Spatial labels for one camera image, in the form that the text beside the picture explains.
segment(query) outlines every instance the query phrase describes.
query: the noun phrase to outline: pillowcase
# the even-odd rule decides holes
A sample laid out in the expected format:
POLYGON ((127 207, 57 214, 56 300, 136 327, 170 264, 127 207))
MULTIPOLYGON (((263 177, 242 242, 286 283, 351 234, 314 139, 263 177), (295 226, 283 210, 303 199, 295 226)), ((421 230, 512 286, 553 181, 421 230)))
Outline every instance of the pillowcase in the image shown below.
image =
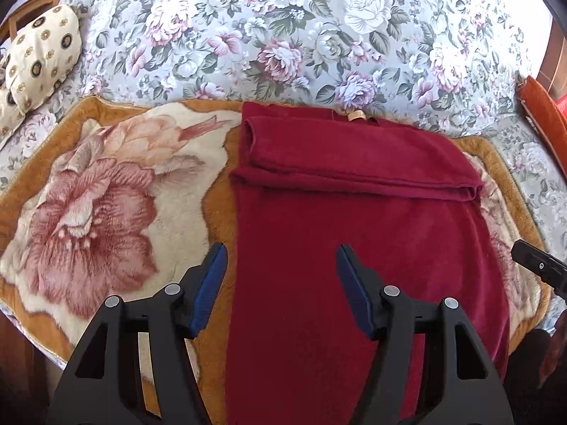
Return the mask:
POLYGON ((567 118, 541 84, 531 76, 520 88, 520 99, 567 181, 567 118))
POLYGON ((48 9, 18 31, 2 64, 6 94, 0 95, 0 149, 25 114, 44 103, 69 75, 80 50, 79 19, 64 4, 48 9))

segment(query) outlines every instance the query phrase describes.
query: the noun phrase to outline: fuzzy blanket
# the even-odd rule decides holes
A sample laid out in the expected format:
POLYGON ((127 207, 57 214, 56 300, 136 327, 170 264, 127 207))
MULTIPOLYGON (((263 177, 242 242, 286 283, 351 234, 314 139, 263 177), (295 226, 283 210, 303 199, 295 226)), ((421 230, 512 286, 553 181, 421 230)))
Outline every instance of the fuzzy blanket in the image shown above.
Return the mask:
MULTIPOLYGON (((186 101, 154 109, 81 101, 0 198, 0 300, 46 351, 69 359, 103 299, 154 294, 204 257, 213 241, 229 268, 209 327, 188 352, 213 423, 225 423, 226 342, 235 282, 236 215, 228 182, 237 164, 239 102, 186 101)), ((500 254, 513 350, 542 318, 549 288, 509 260, 541 239, 492 146, 454 141, 485 189, 483 213, 500 254)), ((147 404, 157 410, 147 339, 141 344, 147 404)))

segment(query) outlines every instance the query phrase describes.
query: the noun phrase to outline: orange cushion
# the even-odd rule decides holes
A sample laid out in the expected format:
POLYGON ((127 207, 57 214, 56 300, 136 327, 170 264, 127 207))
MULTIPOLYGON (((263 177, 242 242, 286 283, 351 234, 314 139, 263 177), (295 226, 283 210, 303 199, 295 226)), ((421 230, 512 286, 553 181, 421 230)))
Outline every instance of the orange cushion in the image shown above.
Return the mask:
POLYGON ((531 76, 520 89, 520 99, 567 180, 567 118, 545 88, 531 76))

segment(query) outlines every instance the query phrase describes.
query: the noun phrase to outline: folded red fabric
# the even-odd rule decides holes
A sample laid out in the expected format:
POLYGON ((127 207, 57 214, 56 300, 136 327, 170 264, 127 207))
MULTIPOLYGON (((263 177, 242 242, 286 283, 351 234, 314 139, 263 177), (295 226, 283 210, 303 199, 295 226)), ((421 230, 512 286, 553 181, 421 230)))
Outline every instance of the folded red fabric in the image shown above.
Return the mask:
MULTIPOLYGON (((349 243, 385 284, 410 297, 455 297, 501 373, 508 304, 481 182, 446 138, 331 110, 246 103, 237 278, 226 372, 231 425, 349 422, 375 351, 342 291, 335 251, 349 243)), ((403 415, 413 414, 416 337, 403 415)))

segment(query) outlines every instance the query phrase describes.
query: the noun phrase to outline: blue gripper pad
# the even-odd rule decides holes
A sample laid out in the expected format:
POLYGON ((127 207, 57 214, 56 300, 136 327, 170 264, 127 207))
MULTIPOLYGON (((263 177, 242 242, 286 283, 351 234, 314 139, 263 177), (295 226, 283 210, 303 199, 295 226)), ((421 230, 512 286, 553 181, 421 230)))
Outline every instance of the blue gripper pad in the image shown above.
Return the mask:
POLYGON ((225 277, 226 266, 228 264, 228 252, 226 246, 220 244, 220 247, 209 254, 203 261, 203 266, 208 265, 202 284, 193 300, 193 313, 191 322, 189 323, 189 333, 192 338, 197 337, 200 331, 206 328, 209 317, 213 311, 214 301, 225 277))
POLYGON ((356 274, 344 246, 337 249, 336 265, 338 277, 341 280, 345 295, 347 295, 350 311, 353 312, 356 325, 368 338, 372 339, 375 332, 372 301, 356 274))

